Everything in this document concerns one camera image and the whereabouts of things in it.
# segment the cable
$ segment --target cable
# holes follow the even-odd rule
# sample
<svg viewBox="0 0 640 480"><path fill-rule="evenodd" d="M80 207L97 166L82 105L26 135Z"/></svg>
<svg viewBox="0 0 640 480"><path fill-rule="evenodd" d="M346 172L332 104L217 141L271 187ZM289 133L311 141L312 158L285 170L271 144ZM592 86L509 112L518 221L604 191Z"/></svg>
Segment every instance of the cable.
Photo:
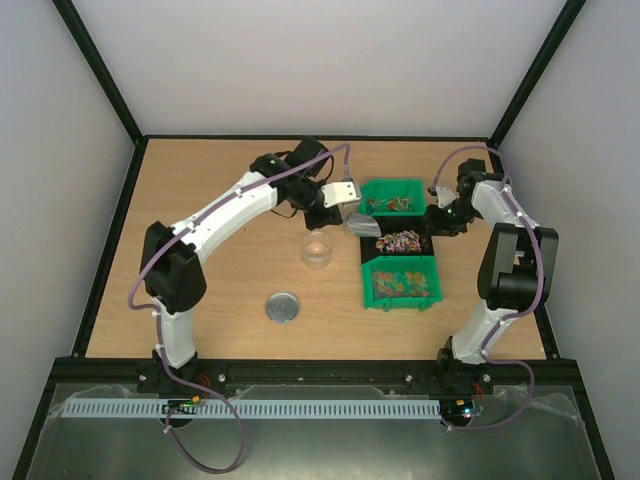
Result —
<svg viewBox="0 0 640 480"><path fill-rule="evenodd" d="M275 210L271 209L271 213L275 213L276 215L278 215L279 217L282 218L293 218L296 216L296 213L298 213L298 210L300 210L299 208L294 208L293 212L291 212L291 215L283 215L280 212L276 212Z"/></svg>
<svg viewBox="0 0 640 480"><path fill-rule="evenodd" d="M239 194L243 195L246 192L253 190L254 188L258 188L258 187L261 187L262 185L266 185L267 183L276 182L282 178L288 177L289 175L293 175L294 173L304 170L305 168L308 168L311 165L314 165L315 163L320 162L325 158L328 158L341 150L345 151L344 152L345 172L348 173L349 153L351 151L351 146L348 143L342 143L337 147L323 153L322 155L319 155L312 160L309 160L307 162L304 162L298 165L297 167L294 167L290 170L286 170L272 177L264 178L250 185L241 187L239 189ZM245 430L244 424L240 419L240 415L238 415L238 411L231 404L231 402L229 402L229 400L227 400L224 397L224 395L221 395L218 392L211 390L210 388L204 387L202 385L198 385L196 383L189 382L187 380L184 380L174 375L174 373L171 371L171 367L169 366L169 359L167 358L167 353L164 346L164 338L162 335L162 312L160 310L160 307L158 307L153 303L136 304L134 302L134 297L136 295L136 292L142 285L142 282L144 281L145 277L148 275L148 273L151 271L154 265L164 256L164 254L169 251L169 249L171 249L176 243L178 243L188 233L195 230L209 215L215 212L218 208L229 203L231 200L233 200L237 196L238 196L237 191L234 191L229 193L225 197L221 198L218 202L214 203L209 208L207 208L204 212L202 212L202 214L200 214L199 217L193 220L193 229L191 229L190 227L185 227L182 231L175 234L175 236L171 238L171 240L169 240L166 244L164 244L160 249L158 249L158 251L151 257L149 262L140 270L140 273L136 277L136 280L134 281L133 286L129 291L129 295L127 296L127 305L131 310L144 310L144 309L153 310L152 314L156 318L156 335L158 337L158 345L156 346L156 349L159 350L158 353L160 354L160 358L162 359L162 366L167 376L176 383L185 385L187 387L190 387L196 390L200 390L212 397L218 398L229 408L229 410L231 411L231 413L236 419L236 422L238 424L238 429L240 431L240 437L241 437L238 454L236 455L236 458L233 460L233 462L229 466L224 468L212 468L200 463L193 456L191 456L191 454L186 450L186 448L184 447L184 445L182 444L182 442L180 441L176 433L171 428L170 420L171 420L171 415L173 411L169 410L167 414L167 418L165 419L165 433L168 432L171 434L171 436L174 438L174 440L178 444L178 447L180 448L182 455L185 457L185 459L189 463L191 463L194 467L198 468L199 470L205 473L211 473L211 474L220 474L220 473L230 472L232 470L235 470L242 462L242 458L244 456L244 452L246 450L246 445L247 445L246 430Z"/></svg>
<svg viewBox="0 0 640 480"><path fill-rule="evenodd" d="M507 181L509 181L509 179L511 178L510 160L501 151L496 150L495 148L486 147L484 145L467 145L466 147L457 148L453 152L451 152L449 155L447 155L447 158L445 158L440 164L440 168L438 168L438 171L436 172L436 176L433 177L433 183L429 188L430 190L431 189L435 190L435 188L438 186L438 180L440 180L440 175L442 174L444 167L447 166L447 163L449 163L451 159L456 155L458 155L459 153L466 152L468 150L484 150L485 152L490 152L500 157L500 160L502 160L502 163L504 166L504 177L502 178L502 182L500 183L500 190L502 190L502 188L507 184Z"/></svg>
<svg viewBox="0 0 640 480"><path fill-rule="evenodd" d="M508 178L508 171L507 171L507 165L506 165L506 157L504 156L504 154L502 152L500 152L500 151L498 151L498 150L496 150L494 148L481 147L481 146L462 147L462 148L459 148L457 150L454 150L442 162L442 165L440 165L440 168L438 169L436 177L433 180L433 186L435 186L437 184L438 179L440 177L440 173L442 173L442 170L444 169L444 166L446 165L446 162L451 160L451 158L453 158L453 156L456 155L457 153L463 152L465 150L472 150L472 149L487 150L487 151L490 151L492 153L495 153L496 155L498 155L500 157L500 159L503 161L503 163L505 163L505 176L502 179L502 183L500 184L500 195L502 196L503 200L505 201L505 203L507 204L507 206L509 207L511 212L520 220L520 223L522 224L524 229L527 231L527 234L529 235L529 239L531 241L531 246L533 248L533 254L534 254L534 257L535 257L535 260L536 260L537 287L536 287L536 294L534 295L533 301L531 302L531 305L529 306L529 308L527 308L526 310L524 310L522 312L509 313L509 314L505 315L504 317L502 317L500 319L500 321L493 326L493 328L489 331L489 333L487 334L485 339L480 344L480 354L482 355L482 358L487 363L490 363L492 365L520 365L522 368L524 368L527 371L527 373L529 374L529 388L527 390L527 396L525 397L524 402L510 416L508 416L504 420L501 420L501 421L496 422L496 423L492 423L490 425L479 425L479 426L469 426L469 425L467 425L465 427L457 427L455 425L452 425L450 422L447 422L444 418L441 419L441 423L447 427L447 430L458 430L458 431L491 430L491 429L494 429L494 428L501 427L501 426L506 425L507 423L513 421L514 419L516 419L529 406L529 403L531 403L531 400L533 399L533 391L534 391L534 388L535 388L535 375L534 375L533 370L531 369L531 367L526 362L523 362L522 360L493 360L493 359L489 358L488 353L486 351L486 347L489 344L489 342L491 341L491 339L493 338L493 336L496 334L496 332L504 324L505 321L511 320L511 319L516 319L516 318L525 317L525 316L533 313L535 311L535 309L538 308L538 305L540 304L540 300L542 299L542 293L543 293L543 290L544 290L544 267L542 265L542 252L540 251L540 246L538 245L538 239L536 238L536 234L533 231L533 227L525 219L524 213L521 212L518 209L518 207L513 202L511 197L507 194L507 190L504 188L505 184L506 184L506 179Z"/></svg>

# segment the green plastic tray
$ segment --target green plastic tray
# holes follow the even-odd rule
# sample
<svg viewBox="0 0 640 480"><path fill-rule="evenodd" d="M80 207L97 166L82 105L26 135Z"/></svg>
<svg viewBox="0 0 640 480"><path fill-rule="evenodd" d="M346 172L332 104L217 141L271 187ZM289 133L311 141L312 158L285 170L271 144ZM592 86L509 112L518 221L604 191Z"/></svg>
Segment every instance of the green plastic tray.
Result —
<svg viewBox="0 0 640 480"><path fill-rule="evenodd" d="M409 209L402 212L390 211L388 205L394 198L411 198ZM422 180L418 178L376 178L362 185L359 212L365 215L403 217L423 215L426 210L424 187Z"/></svg>
<svg viewBox="0 0 640 480"><path fill-rule="evenodd" d="M428 296L382 297L375 286L377 273L405 274L422 273L427 283ZM438 267L433 256L380 256L362 265L364 283L364 308L417 308L426 310L436 302L442 301L442 290L438 277Z"/></svg>

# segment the white bracket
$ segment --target white bracket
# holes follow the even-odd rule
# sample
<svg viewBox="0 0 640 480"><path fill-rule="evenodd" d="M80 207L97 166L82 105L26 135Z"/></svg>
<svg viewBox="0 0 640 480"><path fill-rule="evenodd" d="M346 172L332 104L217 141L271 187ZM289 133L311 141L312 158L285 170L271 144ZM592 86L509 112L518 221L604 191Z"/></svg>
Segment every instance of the white bracket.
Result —
<svg viewBox="0 0 640 480"><path fill-rule="evenodd" d="M456 194L448 187L436 187L436 194L438 195L439 208L448 207L457 198Z"/></svg>
<svg viewBox="0 0 640 480"><path fill-rule="evenodd" d="M320 188L324 194L325 208L333 207L339 203L350 205L360 203L362 193L354 182L333 182Z"/></svg>

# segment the green bin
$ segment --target green bin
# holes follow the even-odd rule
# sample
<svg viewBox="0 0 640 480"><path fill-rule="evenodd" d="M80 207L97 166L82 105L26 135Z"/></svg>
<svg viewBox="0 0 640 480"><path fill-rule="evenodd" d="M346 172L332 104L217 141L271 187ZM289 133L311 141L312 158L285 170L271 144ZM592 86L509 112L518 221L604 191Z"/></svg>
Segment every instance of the green bin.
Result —
<svg viewBox="0 0 640 480"><path fill-rule="evenodd" d="M361 190L359 212L365 215L424 215L427 209L422 180L418 178L376 178Z"/></svg>
<svg viewBox="0 0 640 480"><path fill-rule="evenodd" d="M410 282L405 278L408 276L414 279L420 276L426 281L426 295L423 291L412 291ZM392 290L391 294L385 293L382 285L389 282L384 277L390 278L390 283L407 287L406 296L397 290ZM438 267L433 256L379 256L362 265L362 279L364 308L381 308L385 311L417 308L422 311L442 301Z"/></svg>

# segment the black mounting bar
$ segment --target black mounting bar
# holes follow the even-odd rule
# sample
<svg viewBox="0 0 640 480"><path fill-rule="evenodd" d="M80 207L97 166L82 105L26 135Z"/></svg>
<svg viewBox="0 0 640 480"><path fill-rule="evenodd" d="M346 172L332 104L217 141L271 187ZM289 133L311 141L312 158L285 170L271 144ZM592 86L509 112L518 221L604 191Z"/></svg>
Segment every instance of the black mounting bar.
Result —
<svg viewBox="0 0 640 480"><path fill-rule="evenodd" d="M80 18L80 14L78 14L75 5L71 0L52 1L58 9L62 20L64 20L64 23L67 25L69 32L71 32L82 55L84 55L89 67L91 67L100 86L104 90L109 102L111 102L111 106L118 115L118 118L120 118L122 125L129 134L129 137L131 137L131 141L134 145L137 145L138 142L142 141L142 132L138 128L133 115L131 115L129 107L127 107L120 90L118 90L118 86L113 80L109 69L104 63L104 60L102 60L96 44L93 43L89 31L84 26L84 22Z"/></svg>

